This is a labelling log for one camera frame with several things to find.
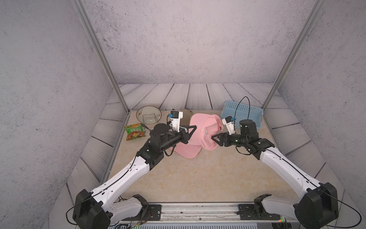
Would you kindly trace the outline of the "beige baseball cap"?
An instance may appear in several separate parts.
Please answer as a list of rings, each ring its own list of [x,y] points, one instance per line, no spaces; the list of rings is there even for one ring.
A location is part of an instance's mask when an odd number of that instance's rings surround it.
[[[188,109],[183,110],[183,118],[181,119],[181,126],[189,126],[191,117],[193,116],[193,112]]]

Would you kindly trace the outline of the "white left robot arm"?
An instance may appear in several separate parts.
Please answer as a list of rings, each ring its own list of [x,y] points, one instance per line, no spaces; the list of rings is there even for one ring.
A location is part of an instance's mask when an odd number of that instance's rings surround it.
[[[157,124],[150,138],[136,156],[111,179],[88,192],[83,189],[75,199],[72,219],[81,229],[107,229],[125,219],[148,219],[148,201],[141,195],[116,200],[140,177],[150,172],[178,143],[188,144],[196,126],[172,131],[167,124]]]

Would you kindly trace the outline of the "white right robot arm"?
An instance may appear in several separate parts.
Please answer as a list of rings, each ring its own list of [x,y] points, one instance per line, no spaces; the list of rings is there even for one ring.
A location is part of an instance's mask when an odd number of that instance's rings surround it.
[[[339,216],[337,190],[330,183],[321,183],[289,161],[275,145],[260,138],[253,120],[239,123],[240,133],[235,132],[234,119],[222,120],[227,132],[212,136],[221,147],[244,147],[247,155],[268,165],[298,195],[299,200],[288,200],[271,194],[261,195],[254,200],[254,214],[259,219],[270,215],[281,215],[296,219],[306,229],[320,229]]]

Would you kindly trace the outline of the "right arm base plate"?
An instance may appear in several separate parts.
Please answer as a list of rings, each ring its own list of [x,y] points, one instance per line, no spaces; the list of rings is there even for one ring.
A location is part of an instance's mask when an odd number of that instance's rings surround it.
[[[280,220],[282,217],[277,214],[267,213],[263,208],[256,204],[239,204],[238,211],[240,220]]]

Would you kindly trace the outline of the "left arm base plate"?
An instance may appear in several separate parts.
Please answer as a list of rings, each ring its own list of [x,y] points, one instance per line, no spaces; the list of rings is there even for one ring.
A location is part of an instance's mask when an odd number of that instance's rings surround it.
[[[159,221],[161,219],[161,213],[162,205],[149,204],[147,207],[143,207],[137,216],[123,219],[123,221]]]

